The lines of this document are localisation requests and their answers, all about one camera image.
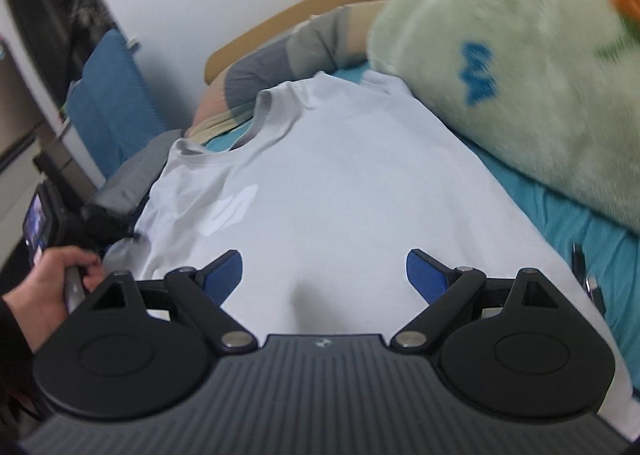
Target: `white chest print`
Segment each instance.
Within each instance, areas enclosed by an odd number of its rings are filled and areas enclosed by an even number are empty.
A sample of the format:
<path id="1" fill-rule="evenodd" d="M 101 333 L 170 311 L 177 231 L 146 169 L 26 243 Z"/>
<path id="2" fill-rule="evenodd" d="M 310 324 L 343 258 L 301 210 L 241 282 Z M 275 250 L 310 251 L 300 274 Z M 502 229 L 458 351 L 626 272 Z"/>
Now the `white chest print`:
<path id="1" fill-rule="evenodd" d="M 257 193 L 258 185 L 252 184 L 237 195 L 216 200 L 204 214 L 204 218 L 197 224 L 198 232 L 209 237 L 216 231 L 242 222 Z"/>

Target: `white t-shirt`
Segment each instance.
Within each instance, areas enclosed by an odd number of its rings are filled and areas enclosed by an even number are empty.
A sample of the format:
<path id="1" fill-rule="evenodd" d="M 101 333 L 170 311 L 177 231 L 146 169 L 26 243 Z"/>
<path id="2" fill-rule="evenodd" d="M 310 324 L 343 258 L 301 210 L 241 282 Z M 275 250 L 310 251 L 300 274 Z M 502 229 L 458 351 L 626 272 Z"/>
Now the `white t-shirt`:
<path id="1" fill-rule="evenodd" d="M 237 249 L 242 281 L 223 308 L 261 342 L 270 333 L 389 340 L 427 307 L 406 278 L 414 248 L 495 278 L 537 267 L 615 353 L 601 415 L 640 431 L 620 352 L 568 266 L 398 78 L 283 83 L 260 93 L 231 150 L 178 140 L 136 230 L 139 243 L 116 244 L 105 259 L 136 279 Z"/>

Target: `green fluffy blanket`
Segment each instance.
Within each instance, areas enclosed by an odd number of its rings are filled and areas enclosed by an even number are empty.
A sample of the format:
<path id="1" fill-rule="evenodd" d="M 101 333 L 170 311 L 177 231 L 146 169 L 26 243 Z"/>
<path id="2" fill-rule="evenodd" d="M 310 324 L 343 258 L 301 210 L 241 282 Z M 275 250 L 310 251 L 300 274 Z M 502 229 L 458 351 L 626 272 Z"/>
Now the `green fluffy blanket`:
<path id="1" fill-rule="evenodd" d="M 640 232 L 640 0 L 392 0 L 368 55 L 452 129 Z"/>

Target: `teal bed sheet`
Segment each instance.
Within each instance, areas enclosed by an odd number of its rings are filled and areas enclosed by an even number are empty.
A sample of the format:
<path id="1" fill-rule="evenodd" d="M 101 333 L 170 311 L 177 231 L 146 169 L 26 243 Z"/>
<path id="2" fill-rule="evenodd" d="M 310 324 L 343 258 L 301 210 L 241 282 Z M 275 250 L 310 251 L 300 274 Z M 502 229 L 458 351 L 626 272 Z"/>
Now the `teal bed sheet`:
<path id="1" fill-rule="evenodd" d="M 360 83 L 369 66 L 338 70 L 335 76 Z M 246 122 L 207 143 L 210 151 L 228 149 L 249 127 Z M 638 236 L 605 217 L 509 168 L 472 142 L 462 139 L 530 218 L 546 241 L 570 263 L 571 246 L 582 244 L 587 273 L 602 288 L 605 319 L 625 358 L 634 386 L 640 388 L 640 279 Z"/>

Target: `ribbed gray panel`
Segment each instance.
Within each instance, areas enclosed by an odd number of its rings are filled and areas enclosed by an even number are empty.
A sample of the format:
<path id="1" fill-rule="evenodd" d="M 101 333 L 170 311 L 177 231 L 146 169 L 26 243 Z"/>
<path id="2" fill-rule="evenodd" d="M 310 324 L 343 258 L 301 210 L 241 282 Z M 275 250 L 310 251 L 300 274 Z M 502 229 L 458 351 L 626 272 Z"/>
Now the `ribbed gray panel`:
<path id="1" fill-rule="evenodd" d="M 223 359 L 169 411 L 125 424 L 57 415 L 22 445 L 34 455 L 606 455 L 626 446 L 593 415 L 555 425 L 485 416 L 426 359 L 393 353 L 380 337 L 328 339 L 271 337 Z"/>

